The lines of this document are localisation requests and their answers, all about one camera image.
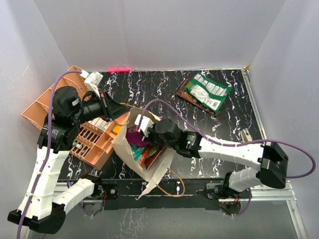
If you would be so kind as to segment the brown paper bag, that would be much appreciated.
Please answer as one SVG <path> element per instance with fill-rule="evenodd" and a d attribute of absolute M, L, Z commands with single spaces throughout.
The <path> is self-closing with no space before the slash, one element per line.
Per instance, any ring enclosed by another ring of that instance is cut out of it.
<path fill-rule="evenodd" d="M 141 108 L 130 108 L 125 121 L 112 147 L 121 160 L 146 182 L 146 188 L 141 192 L 142 197 L 151 192 L 159 183 L 170 166 L 175 151 L 164 146 L 143 141 L 143 130 L 153 123 L 158 123 L 159 117 Z"/>

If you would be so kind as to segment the brown kettle chips bag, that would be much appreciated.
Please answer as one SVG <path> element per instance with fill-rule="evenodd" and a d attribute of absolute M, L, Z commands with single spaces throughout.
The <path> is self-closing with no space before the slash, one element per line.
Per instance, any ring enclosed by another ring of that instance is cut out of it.
<path fill-rule="evenodd" d="M 203 106 L 200 102 L 198 102 L 192 95 L 190 95 L 187 91 L 185 91 L 186 85 L 190 82 L 192 79 L 191 76 L 187 77 L 185 80 L 182 81 L 182 83 L 178 86 L 178 88 L 175 90 L 174 94 L 187 102 L 193 104 L 194 106 L 200 108 L 201 110 L 204 110 L 207 113 L 210 113 L 213 116 L 219 115 L 219 113 L 215 113 L 214 111 L 206 108 Z"/>

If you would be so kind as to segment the green snack bag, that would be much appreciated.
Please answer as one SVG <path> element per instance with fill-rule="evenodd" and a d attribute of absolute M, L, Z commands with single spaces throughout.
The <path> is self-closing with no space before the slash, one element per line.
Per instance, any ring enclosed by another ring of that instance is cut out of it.
<path fill-rule="evenodd" d="M 218 114 L 233 87 L 224 86 L 198 72 L 184 90 L 206 109 Z"/>

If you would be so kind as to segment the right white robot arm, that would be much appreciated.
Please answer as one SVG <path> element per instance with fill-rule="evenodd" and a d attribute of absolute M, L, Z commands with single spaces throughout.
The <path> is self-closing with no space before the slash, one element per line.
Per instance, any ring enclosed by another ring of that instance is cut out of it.
<path fill-rule="evenodd" d="M 240 146 L 230 141 L 215 140 L 194 131 L 183 131 L 169 119 L 153 122 L 143 117 L 140 131 L 144 141 L 173 149 L 187 158 L 221 159 L 245 165 L 238 172 L 228 172 L 222 184 L 208 186 L 210 198 L 235 198 L 254 186 L 284 189 L 288 156 L 277 143 L 253 143 Z"/>

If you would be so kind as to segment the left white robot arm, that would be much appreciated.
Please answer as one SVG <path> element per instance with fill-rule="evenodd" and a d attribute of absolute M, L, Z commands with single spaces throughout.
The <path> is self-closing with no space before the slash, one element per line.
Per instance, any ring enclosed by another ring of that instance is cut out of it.
<path fill-rule="evenodd" d="M 107 92 L 88 91 L 79 97 L 77 90 L 65 86 L 52 91 L 48 115 L 38 138 L 37 158 L 28 190 L 19 208 L 9 212 L 8 221 L 42 234 L 55 234 L 66 215 L 83 199 L 99 198 L 101 178 L 85 174 L 58 196 L 54 190 L 64 161 L 80 133 L 80 125 L 95 118 L 116 120 L 129 108 L 112 100 Z"/>

